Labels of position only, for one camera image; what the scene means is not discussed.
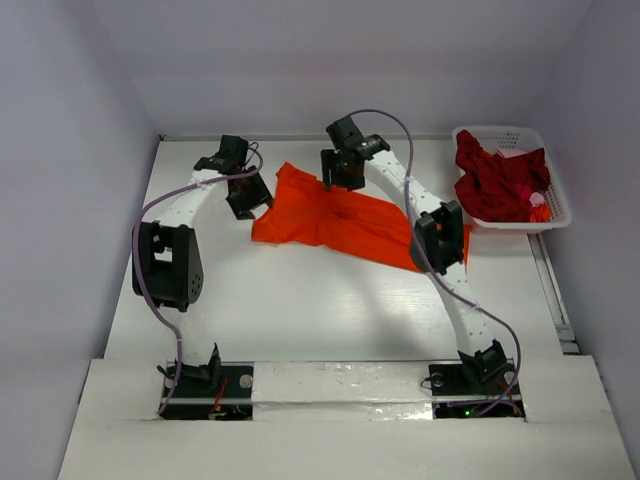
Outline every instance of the white wall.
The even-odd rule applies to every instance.
[[[320,133],[521,124],[591,0],[93,2],[162,133]]]
[[[570,228],[546,236],[571,323],[604,377],[640,473],[640,2],[597,0],[530,123],[564,180]]]
[[[0,477],[48,479],[106,341],[157,136],[87,2],[3,2],[0,59]]]

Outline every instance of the clothing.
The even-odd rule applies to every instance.
[[[458,134],[457,143],[456,164],[465,171],[455,184],[462,208],[486,222],[529,222],[531,194],[551,183],[544,149],[511,158],[490,155],[466,130]]]
[[[393,203],[331,187],[285,163],[277,174],[273,208],[253,223],[254,242],[327,247],[418,271],[409,255],[411,231]]]

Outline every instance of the white plastic basket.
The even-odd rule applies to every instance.
[[[537,148],[545,149],[545,163],[551,174],[551,183],[544,199],[551,210],[551,219],[546,223],[506,223],[506,222],[485,222],[473,218],[473,222],[483,229],[497,229],[501,231],[513,231],[517,233],[540,233],[552,228],[566,227],[571,223],[571,211],[565,197],[562,186],[558,179],[558,174],[549,156],[549,152],[542,142],[542,138],[535,130],[521,127],[498,127],[498,126],[471,126],[459,127],[453,131],[453,144],[458,148],[456,137],[462,130],[467,130],[473,135],[482,148],[494,154],[499,148],[517,148],[525,152],[531,152]]]

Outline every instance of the dark red cloth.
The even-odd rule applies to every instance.
[[[544,164],[544,149],[518,157],[490,155],[466,130],[457,136],[456,164],[465,175],[455,185],[465,211],[485,222],[529,222],[531,203],[518,185],[534,192],[549,188],[551,176]]]

